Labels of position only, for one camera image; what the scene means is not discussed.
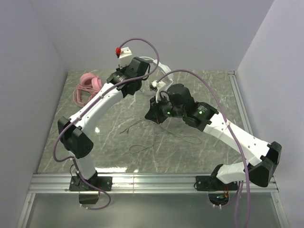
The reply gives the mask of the pink headphones with cable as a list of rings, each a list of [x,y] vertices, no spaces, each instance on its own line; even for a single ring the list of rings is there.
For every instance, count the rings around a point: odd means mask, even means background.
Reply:
[[[83,74],[80,77],[79,84],[75,87],[73,91],[74,103],[79,107],[84,107],[90,100],[95,97],[95,95],[102,89],[102,87],[103,83],[100,77],[94,75],[93,73]],[[82,92],[87,92],[90,94],[88,101],[82,101]]]

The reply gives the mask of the white headphones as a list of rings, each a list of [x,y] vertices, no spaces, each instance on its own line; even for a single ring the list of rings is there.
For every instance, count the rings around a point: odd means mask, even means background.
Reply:
[[[151,57],[145,57],[145,56],[141,56],[142,59],[144,59],[145,61],[147,61],[152,68],[154,68],[157,65],[157,59],[153,59]],[[158,64],[157,70],[155,71],[154,75],[151,75],[149,77],[149,81],[147,84],[149,85],[152,81],[157,80],[159,78],[161,78],[163,75],[167,74],[168,72],[170,72],[171,69],[162,63]],[[162,81],[166,84],[165,90],[167,90],[169,88],[169,86],[174,84],[174,74],[170,74],[168,76],[166,76],[165,78],[162,79]],[[142,87],[139,90],[139,92],[144,95],[144,96],[155,96],[156,92],[153,90],[150,90],[149,88],[144,88],[144,83],[142,83]]]

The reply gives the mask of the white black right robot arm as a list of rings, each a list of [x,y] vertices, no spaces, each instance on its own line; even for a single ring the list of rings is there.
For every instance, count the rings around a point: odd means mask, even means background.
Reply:
[[[218,165],[202,190],[217,191],[222,185],[249,180],[259,187],[267,187],[279,164],[282,146],[268,143],[247,133],[233,124],[213,106],[196,102],[183,84],[165,87],[164,82],[152,82],[156,92],[150,99],[150,109],[145,119],[157,124],[167,118],[181,118],[184,123],[201,132],[214,136],[241,154],[242,162]]]

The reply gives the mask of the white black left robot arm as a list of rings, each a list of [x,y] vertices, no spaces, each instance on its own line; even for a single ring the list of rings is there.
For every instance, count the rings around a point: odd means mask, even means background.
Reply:
[[[147,61],[134,57],[129,65],[113,72],[97,95],[80,111],[69,118],[61,117],[57,122],[60,141],[69,151],[69,158],[76,163],[77,176],[91,186],[100,187],[100,184],[90,156],[94,143],[88,135],[114,104],[127,95],[134,95],[141,88],[142,79],[131,79],[145,75],[149,69]]]

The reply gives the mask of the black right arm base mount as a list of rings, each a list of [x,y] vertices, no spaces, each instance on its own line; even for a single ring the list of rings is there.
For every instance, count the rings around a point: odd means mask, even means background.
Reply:
[[[208,193],[209,201],[213,207],[223,208],[229,205],[236,197],[230,199],[229,191],[239,191],[239,184],[237,182],[231,182],[224,184],[219,181],[215,176],[199,175],[195,177],[195,183],[193,185],[197,191],[204,191]]]

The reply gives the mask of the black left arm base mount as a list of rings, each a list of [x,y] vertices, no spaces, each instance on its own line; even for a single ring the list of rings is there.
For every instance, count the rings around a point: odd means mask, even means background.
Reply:
[[[68,190],[71,192],[78,192],[79,203],[82,205],[95,205],[102,194],[106,195],[109,199],[107,206],[111,202],[111,196],[108,192],[112,189],[111,176],[99,176],[95,174],[89,180],[83,181],[80,176],[72,176]]]

